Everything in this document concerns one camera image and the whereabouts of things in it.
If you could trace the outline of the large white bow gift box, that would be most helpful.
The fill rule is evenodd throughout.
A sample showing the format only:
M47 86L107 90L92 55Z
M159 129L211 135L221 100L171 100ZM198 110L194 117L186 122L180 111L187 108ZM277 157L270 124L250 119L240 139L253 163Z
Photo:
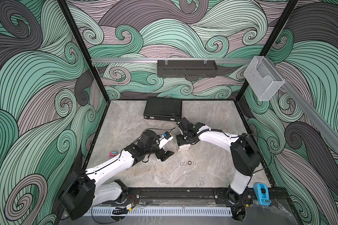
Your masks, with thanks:
M190 144L184 144L184 145L179 145L178 146L178 151L182 152L182 151L187 151L191 148Z

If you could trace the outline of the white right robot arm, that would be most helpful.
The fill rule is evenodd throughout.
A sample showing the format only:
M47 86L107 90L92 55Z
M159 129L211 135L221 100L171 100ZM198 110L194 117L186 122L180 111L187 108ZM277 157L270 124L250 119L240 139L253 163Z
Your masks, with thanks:
M178 149L189 149L203 141L218 146L231 154L235 168L234 177L228 186L227 196L230 203L240 203L247 191L255 169L261 164L263 156L255 140L246 133L232 135L204 123L192 124L187 118L174 116L181 134L176 136Z

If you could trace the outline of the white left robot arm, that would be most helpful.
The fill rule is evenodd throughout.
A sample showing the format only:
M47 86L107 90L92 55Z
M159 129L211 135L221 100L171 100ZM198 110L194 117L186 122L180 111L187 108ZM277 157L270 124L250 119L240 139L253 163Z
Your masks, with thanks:
M170 131L158 135L147 129L131 144L120 150L119 154L106 162L89 169L74 169L60 187L57 198L68 214L76 220L82 217L92 206L106 201L124 202L128 188L121 180L105 182L118 173L129 169L139 162L144 163L146 156L155 155L164 162L174 153L163 147L173 139Z

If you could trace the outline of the black ribbed hard case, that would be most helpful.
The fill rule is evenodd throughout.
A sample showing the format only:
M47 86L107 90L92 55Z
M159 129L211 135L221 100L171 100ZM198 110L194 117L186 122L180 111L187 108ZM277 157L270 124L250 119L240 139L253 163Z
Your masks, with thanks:
M182 117L182 100L149 97L143 113L144 119L177 121Z

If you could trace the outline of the pink teal small block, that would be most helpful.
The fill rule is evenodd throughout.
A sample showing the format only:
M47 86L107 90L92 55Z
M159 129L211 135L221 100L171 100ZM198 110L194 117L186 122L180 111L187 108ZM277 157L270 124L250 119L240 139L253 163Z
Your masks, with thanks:
M110 157L115 157L115 156L117 156L117 151L110 152L110 153L109 153L109 156L110 156Z

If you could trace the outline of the blue tape dispenser right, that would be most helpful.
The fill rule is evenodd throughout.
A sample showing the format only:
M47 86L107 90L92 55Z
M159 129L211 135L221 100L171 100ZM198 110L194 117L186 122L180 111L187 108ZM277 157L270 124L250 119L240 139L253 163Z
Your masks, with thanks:
M270 206L271 200L269 198L268 187L264 183L255 183L253 189L257 198L257 201L262 206Z

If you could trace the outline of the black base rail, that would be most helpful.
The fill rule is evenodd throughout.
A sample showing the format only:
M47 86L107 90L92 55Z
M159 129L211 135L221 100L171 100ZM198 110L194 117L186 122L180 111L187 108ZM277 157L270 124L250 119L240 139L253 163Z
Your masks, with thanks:
M238 200L234 200L234 192L229 188L127 188L118 202L129 200L138 204L154 200L209 200L215 204L246 205L257 200L254 188L247 188Z

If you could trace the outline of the black wall shelf tray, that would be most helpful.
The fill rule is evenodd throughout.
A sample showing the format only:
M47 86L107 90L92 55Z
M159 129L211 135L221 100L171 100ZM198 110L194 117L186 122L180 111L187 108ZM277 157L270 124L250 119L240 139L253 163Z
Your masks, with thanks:
M185 78L194 81L212 78L218 67L214 60L158 60L157 75L161 78Z

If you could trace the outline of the clear plastic wall holder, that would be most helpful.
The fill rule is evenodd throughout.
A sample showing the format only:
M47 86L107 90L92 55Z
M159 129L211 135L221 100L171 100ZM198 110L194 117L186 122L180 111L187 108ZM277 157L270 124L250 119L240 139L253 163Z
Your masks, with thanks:
M254 56L244 77L259 101L270 101L285 83L274 62L265 56Z

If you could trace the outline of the black corner frame post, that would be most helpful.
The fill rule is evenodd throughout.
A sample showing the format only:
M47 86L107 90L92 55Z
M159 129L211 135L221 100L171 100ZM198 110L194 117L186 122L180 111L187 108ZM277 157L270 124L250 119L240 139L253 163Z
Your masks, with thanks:
M83 41L83 38L81 37L80 35L80 32L79 32L79 29L74 21L74 18L71 14L71 11L69 9L69 6L67 4L67 2L65 0L57 0L57 3L59 5L59 7L61 8L61 11L69 25L69 28L70 30L72 31L73 33L73 36L74 36L74 39L76 40L76 42L78 43L79 45L79 48L81 50L81 53L84 57L84 60L86 61L86 63L88 64L88 67L99 87L99 90L101 91L105 101L107 104L110 103L110 99L108 97L108 94L104 88L104 85L101 81L101 78L100 78L100 75L99 75L99 72L97 70L97 68L92 64L92 61L91 61L91 56L89 54L89 51L88 49L86 48L85 44L84 44L84 41Z

